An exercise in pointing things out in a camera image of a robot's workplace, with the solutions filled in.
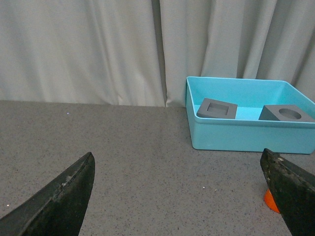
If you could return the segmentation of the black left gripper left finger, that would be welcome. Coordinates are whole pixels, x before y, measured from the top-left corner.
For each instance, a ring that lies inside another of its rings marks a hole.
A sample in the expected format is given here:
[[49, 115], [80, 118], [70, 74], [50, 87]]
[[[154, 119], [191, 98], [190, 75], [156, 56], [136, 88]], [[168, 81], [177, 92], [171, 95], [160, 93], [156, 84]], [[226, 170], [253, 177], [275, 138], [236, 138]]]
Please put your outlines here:
[[0, 220], [2, 236], [77, 236], [95, 179], [95, 159], [86, 153]]

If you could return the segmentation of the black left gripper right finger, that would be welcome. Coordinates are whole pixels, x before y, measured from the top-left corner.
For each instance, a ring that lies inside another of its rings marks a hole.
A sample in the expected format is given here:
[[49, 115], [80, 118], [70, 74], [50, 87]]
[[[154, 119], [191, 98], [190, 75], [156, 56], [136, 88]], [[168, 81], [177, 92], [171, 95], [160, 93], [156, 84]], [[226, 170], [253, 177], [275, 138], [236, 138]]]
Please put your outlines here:
[[260, 165], [280, 214], [293, 236], [315, 234], [315, 176], [264, 149]]

